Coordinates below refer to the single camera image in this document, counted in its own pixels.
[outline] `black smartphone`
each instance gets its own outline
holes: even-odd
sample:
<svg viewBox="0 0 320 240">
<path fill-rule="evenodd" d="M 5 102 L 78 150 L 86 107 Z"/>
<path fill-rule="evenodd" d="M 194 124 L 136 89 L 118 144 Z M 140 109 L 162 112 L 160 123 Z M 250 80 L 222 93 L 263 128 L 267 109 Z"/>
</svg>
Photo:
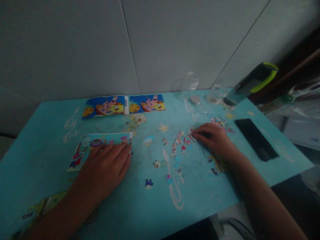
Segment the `black smartphone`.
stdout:
<svg viewBox="0 0 320 240">
<path fill-rule="evenodd" d="M 279 157 L 277 152 L 262 135 L 256 125 L 254 125 L 251 119 L 238 119 L 235 120 L 235 123 L 262 161 L 266 162 L 270 159 Z"/>
</svg>

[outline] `table surface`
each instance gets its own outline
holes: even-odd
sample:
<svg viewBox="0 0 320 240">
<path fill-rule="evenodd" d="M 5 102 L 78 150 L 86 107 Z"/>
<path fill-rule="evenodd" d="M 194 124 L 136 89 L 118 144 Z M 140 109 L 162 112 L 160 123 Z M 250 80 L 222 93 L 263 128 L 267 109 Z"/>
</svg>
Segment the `table surface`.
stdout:
<svg viewBox="0 0 320 240">
<path fill-rule="evenodd" d="M 133 157 L 127 175 L 119 187 L 100 204 L 91 224 L 78 231 L 81 239 L 160 239 L 215 214 L 240 201 L 229 172 L 214 175 L 208 162 L 210 153 L 198 142 L 181 153 L 181 173 L 175 172 L 176 161 L 170 157 L 171 144 L 179 131 L 210 122 L 221 116 L 234 133 L 232 142 L 250 159 L 270 186 L 280 183 L 313 166 L 313 164 L 248 100 L 230 110 L 224 104 L 211 105 L 204 100 L 209 90 L 193 91 L 202 99 L 207 114 L 196 105 L 182 101 L 182 94 L 163 93 L 166 111 L 145 113 L 147 121 L 134 129 Z M 42 103 L 14 144 L 0 162 L 0 238 L 25 229 L 34 216 L 30 206 L 42 199 L 63 193 L 72 185 L 78 172 L 66 172 L 80 137 L 88 133 L 130 131 L 125 124 L 130 115 L 115 115 L 82 120 L 87 99 Z M 280 155 L 261 161 L 234 119 L 250 118 Z M 141 140 L 153 135 L 148 146 Z M 164 146 L 166 138 L 169 145 Z M 155 160 L 168 166 L 155 168 Z M 166 174 L 172 176 L 167 182 Z M 146 179 L 154 185 L 145 189 Z"/>
</svg>

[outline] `bottle cap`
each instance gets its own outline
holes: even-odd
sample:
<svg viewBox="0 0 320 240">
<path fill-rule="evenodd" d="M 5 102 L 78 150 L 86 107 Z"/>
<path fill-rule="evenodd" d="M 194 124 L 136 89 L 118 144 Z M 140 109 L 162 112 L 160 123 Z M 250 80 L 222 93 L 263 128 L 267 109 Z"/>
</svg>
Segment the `bottle cap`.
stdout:
<svg viewBox="0 0 320 240">
<path fill-rule="evenodd" d="M 194 104 L 199 104 L 201 102 L 201 99 L 197 95 L 190 96 L 190 101 Z"/>
</svg>

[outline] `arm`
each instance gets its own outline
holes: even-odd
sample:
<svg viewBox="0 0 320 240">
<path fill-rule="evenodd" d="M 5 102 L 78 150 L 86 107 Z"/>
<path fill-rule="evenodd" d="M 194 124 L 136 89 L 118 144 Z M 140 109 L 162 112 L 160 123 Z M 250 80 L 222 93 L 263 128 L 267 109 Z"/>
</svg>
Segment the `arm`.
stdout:
<svg viewBox="0 0 320 240">
<path fill-rule="evenodd" d="M 64 199 L 23 239 L 68 239 L 119 185 L 131 160 L 131 145 L 99 145 L 83 164 Z"/>
<path fill-rule="evenodd" d="M 210 139 L 198 134 L 201 132 L 210 133 Z M 229 164 L 258 239 L 307 239 L 252 163 L 235 147 L 223 129 L 206 123 L 194 131 L 194 137 Z"/>
</svg>

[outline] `hand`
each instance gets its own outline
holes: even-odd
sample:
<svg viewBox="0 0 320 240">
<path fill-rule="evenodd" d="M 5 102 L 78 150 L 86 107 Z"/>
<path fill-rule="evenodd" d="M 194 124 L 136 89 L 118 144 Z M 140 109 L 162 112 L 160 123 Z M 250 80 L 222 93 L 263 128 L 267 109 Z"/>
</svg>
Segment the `hand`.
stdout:
<svg viewBox="0 0 320 240">
<path fill-rule="evenodd" d="M 210 138 L 200 135 L 199 133 L 201 132 L 209 133 L 211 135 Z M 212 152 L 217 153 L 227 161 L 234 159 L 239 155 L 239 153 L 241 154 L 241 152 L 227 136 L 226 131 L 217 127 L 213 123 L 205 123 L 198 129 L 194 130 L 193 133 L 193 137 L 195 139 L 202 142 L 204 145 L 210 148 Z"/>
<path fill-rule="evenodd" d="M 123 180 L 131 160 L 131 145 L 99 145 L 91 150 L 68 195 L 96 208 Z"/>
</svg>

